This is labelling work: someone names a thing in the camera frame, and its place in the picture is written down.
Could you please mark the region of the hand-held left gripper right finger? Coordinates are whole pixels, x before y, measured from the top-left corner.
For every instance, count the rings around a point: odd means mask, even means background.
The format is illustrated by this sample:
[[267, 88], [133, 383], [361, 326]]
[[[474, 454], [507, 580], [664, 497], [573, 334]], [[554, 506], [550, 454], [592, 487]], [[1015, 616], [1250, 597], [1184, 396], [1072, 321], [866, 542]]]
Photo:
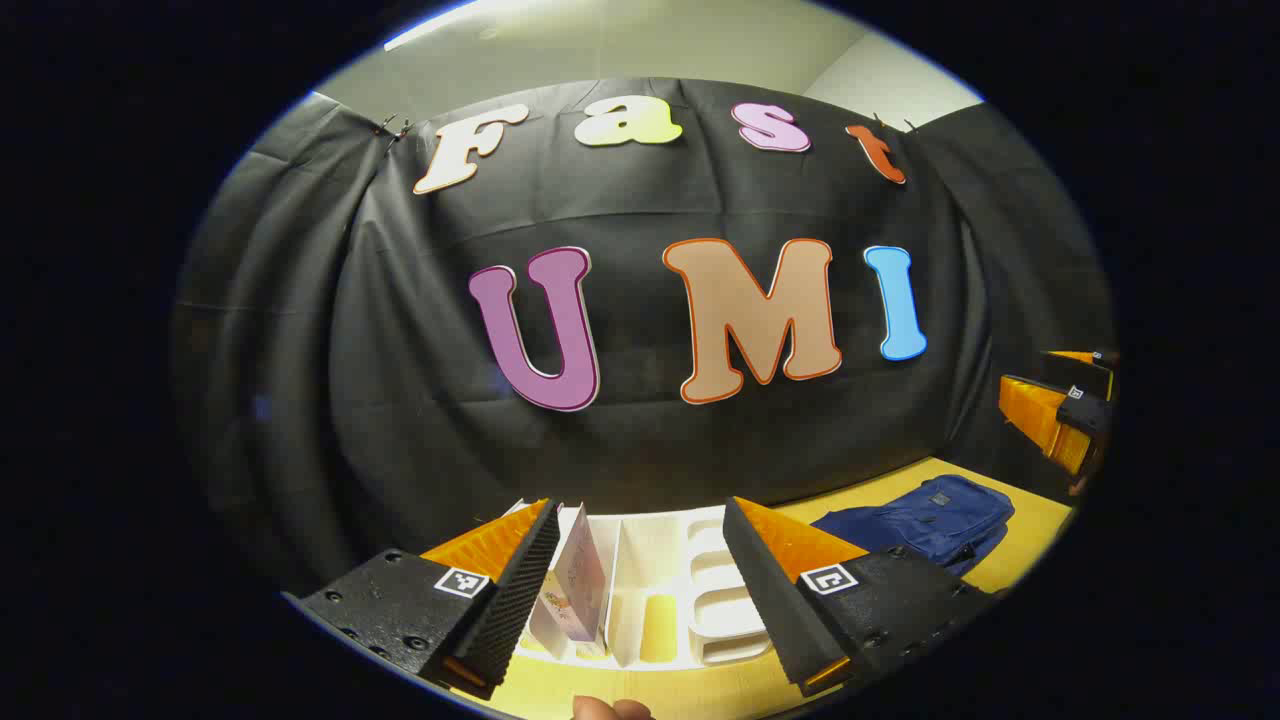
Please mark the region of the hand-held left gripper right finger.
[[722, 529], [783, 673], [805, 697], [899, 671], [996, 601], [906, 546], [870, 552], [741, 497], [726, 500]]

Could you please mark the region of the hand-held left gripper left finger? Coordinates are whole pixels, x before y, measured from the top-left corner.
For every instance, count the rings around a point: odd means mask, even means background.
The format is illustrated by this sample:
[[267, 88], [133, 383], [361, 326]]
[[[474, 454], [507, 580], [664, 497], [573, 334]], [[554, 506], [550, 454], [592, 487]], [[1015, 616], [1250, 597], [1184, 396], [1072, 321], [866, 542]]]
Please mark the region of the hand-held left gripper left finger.
[[559, 543], [557, 509], [541, 498], [424, 553], [383, 550], [298, 607], [399, 673], [489, 700]]

